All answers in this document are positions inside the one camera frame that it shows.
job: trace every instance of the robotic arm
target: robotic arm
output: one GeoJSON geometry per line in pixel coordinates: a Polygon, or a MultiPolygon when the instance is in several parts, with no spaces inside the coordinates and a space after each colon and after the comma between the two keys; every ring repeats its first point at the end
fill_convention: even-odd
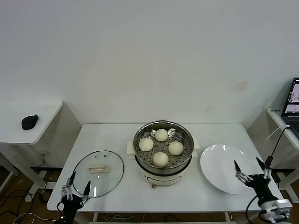
{"type": "Polygon", "coordinates": [[[262,209],[259,212],[259,218],[267,223],[285,222],[290,217],[292,204],[287,199],[279,200],[275,197],[268,184],[271,180],[271,168],[267,167],[260,159],[256,158],[263,174],[247,175],[241,172],[241,169],[235,161],[236,177],[246,186],[253,188],[258,197],[258,206],[262,209]]]}
{"type": "Polygon", "coordinates": [[[74,195],[71,190],[76,172],[74,171],[71,177],[67,180],[66,184],[62,187],[62,198],[61,202],[57,204],[57,209],[59,210],[59,204],[63,204],[63,210],[59,210],[61,213],[61,218],[55,222],[55,224],[72,224],[76,215],[77,210],[83,208],[83,206],[89,200],[90,192],[90,181],[85,187],[82,197],[74,195]]]}

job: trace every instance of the computer mouse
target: computer mouse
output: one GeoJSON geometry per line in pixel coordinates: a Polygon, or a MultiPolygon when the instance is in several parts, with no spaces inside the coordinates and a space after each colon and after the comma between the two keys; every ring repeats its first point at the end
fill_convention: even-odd
{"type": "Polygon", "coordinates": [[[30,130],[30,129],[34,128],[38,118],[39,118],[38,115],[31,115],[31,116],[25,117],[22,120],[22,123],[21,123],[22,124],[22,129],[23,130],[30,130]]]}

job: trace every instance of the small white table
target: small white table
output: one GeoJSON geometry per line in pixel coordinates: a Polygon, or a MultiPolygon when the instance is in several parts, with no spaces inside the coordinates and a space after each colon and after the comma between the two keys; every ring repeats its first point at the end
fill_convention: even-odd
{"type": "MultiPolygon", "coordinates": [[[[285,126],[286,123],[281,118],[281,110],[275,109],[275,108],[268,108],[267,113],[270,115],[270,117],[273,119],[273,121],[278,125],[278,127],[285,126]]],[[[286,138],[290,141],[290,143],[293,145],[293,147],[296,150],[299,150],[299,139],[298,137],[293,133],[292,130],[285,130],[284,135],[286,138]]],[[[298,196],[296,195],[295,191],[293,190],[291,184],[299,179],[299,169],[297,168],[293,172],[291,172],[287,177],[283,173],[277,173],[277,176],[280,179],[279,182],[279,189],[285,190],[288,195],[290,196],[290,199],[293,203],[299,203],[298,196]]]]}
{"type": "MultiPolygon", "coordinates": [[[[0,144],[2,145],[33,145],[39,141],[51,121],[54,119],[63,102],[61,100],[12,100],[1,102],[0,109],[0,144]],[[30,130],[23,130],[21,121],[30,115],[38,115],[36,126],[30,130]]],[[[37,175],[24,161],[18,150],[16,155],[8,160],[16,166],[24,175],[33,181],[30,193],[34,194],[38,189],[43,189],[46,182],[43,177],[46,171],[37,175]]],[[[54,188],[55,183],[47,183],[47,188],[54,188]]]]}

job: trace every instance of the white table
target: white table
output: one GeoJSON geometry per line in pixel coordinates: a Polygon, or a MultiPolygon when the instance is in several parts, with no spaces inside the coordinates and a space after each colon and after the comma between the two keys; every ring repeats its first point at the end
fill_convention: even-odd
{"type": "MultiPolygon", "coordinates": [[[[286,123],[281,118],[281,110],[275,109],[275,108],[268,108],[267,113],[270,115],[270,117],[273,119],[273,121],[278,125],[278,127],[285,126],[286,123]]],[[[289,140],[289,142],[293,145],[293,147],[296,150],[299,150],[299,139],[298,137],[293,133],[292,130],[287,129],[284,132],[284,135],[289,140]]],[[[284,175],[284,173],[277,173],[277,176],[280,179],[279,182],[279,189],[285,190],[288,195],[290,196],[290,199],[293,203],[299,203],[298,196],[296,195],[295,191],[293,190],[291,184],[299,179],[299,169],[295,169],[293,172],[291,172],[287,177],[284,175]]]]}
{"type": "MultiPolygon", "coordinates": [[[[246,154],[259,154],[241,124],[182,124],[197,138],[202,149],[215,143],[235,146],[246,154]]],[[[66,161],[47,204],[57,210],[61,200],[61,187],[73,173],[76,164],[86,155],[98,150],[111,150],[123,159],[124,175],[110,193],[91,198],[81,212],[226,212],[245,211],[254,193],[231,195],[214,187],[198,170],[192,160],[182,180],[168,187],[152,189],[138,173],[138,165],[126,154],[127,141],[132,140],[142,124],[85,124],[66,161]]],[[[273,195],[282,199],[272,180],[273,195]]],[[[250,211],[260,210],[253,202],[250,211]]]]}
{"type": "MultiPolygon", "coordinates": [[[[12,100],[1,102],[0,109],[0,144],[4,145],[33,145],[39,141],[51,121],[54,119],[63,102],[61,100],[12,100]],[[23,130],[21,121],[30,115],[38,115],[36,126],[30,130],[23,130]]],[[[40,188],[44,188],[46,182],[43,177],[46,171],[37,175],[24,161],[21,155],[8,159],[24,175],[33,181],[30,193],[34,194],[40,188]]],[[[47,188],[54,188],[55,183],[47,183],[47,188]]]]}

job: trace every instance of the pot handle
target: pot handle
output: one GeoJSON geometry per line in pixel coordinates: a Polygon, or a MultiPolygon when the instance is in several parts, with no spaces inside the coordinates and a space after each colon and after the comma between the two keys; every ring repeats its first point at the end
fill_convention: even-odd
{"type": "Polygon", "coordinates": [[[133,141],[128,141],[127,142],[127,154],[128,154],[128,157],[131,160],[134,159],[135,151],[134,151],[134,148],[133,148],[133,141]]]}
{"type": "Polygon", "coordinates": [[[192,136],[192,138],[193,138],[193,142],[194,142],[194,149],[192,152],[192,157],[197,157],[197,155],[199,154],[199,150],[200,150],[200,144],[196,137],[192,136]]]}

